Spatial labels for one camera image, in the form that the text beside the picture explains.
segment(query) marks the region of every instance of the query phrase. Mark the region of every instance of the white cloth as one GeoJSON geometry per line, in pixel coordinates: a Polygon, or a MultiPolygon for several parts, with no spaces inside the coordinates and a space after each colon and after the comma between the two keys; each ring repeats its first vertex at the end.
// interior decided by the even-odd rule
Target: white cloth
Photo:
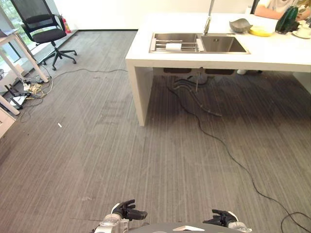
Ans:
{"type": "Polygon", "coordinates": [[[294,0],[260,0],[258,5],[263,5],[276,12],[285,12],[293,4],[294,0]]]}

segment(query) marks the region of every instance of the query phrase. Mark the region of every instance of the fire extinguisher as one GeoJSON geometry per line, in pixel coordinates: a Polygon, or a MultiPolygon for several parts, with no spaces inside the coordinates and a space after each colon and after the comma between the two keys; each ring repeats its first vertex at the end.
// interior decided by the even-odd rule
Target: fire extinguisher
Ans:
{"type": "Polygon", "coordinates": [[[62,19],[63,19],[63,23],[64,23],[64,26],[65,26],[66,33],[71,33],[71,30],[70,30],[70,28],[69,28],[65,18],[62,17],[62,19]]]}

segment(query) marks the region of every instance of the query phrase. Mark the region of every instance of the chair armrest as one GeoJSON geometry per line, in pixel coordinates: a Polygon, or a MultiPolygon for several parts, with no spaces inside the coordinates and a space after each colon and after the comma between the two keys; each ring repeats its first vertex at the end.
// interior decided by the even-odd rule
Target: chair armrest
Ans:
{"type": "Polygon", "coordinates": [[[29,31],[27,30],[27,27],[25,24],[21,23],[20,24],[26,35],[29,37],[30,40],[34,41],[33,37],[30,35],[29,31]]]}
{"type": "Polygon", "coordinates": [[[66,29],[65,29],[65,25],[64,25],[64,22],[63,22],[63,17],[61,15],[54,15],[55,17],[57,17],[60,21],[60,25],[62,26],[62,29],[63,31],[65,32],[66,29]]]}

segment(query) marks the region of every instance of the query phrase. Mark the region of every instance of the person's arm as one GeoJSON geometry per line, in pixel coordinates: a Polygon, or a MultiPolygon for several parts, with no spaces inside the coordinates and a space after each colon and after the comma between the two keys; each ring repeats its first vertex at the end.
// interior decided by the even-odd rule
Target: person's arm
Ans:
{"type": "Polygon", "coordinates": [[[255,15],[265,18],[274,18],[280,19],[283,16],[284,12],[276,12],[266,8],[264,5],[258,5],[255,10],[255,15]]]}
{"type": "Polygon", "coordinates": [[[311,14],[310,8],[307,8],[303,13],[298,13],[296,21],[304,20],[311,14]]]}

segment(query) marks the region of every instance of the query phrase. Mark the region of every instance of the gray bowl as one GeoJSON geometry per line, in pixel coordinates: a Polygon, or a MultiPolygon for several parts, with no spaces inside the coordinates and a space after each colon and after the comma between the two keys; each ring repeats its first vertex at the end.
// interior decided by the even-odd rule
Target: gray bowl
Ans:
{"type": "Polygon", "coordinates": [[[236,33],[248,31],[253,25],[250,25],[245,18],[240,18],[236,21],[229,22],[230,28],[236,33]]]}

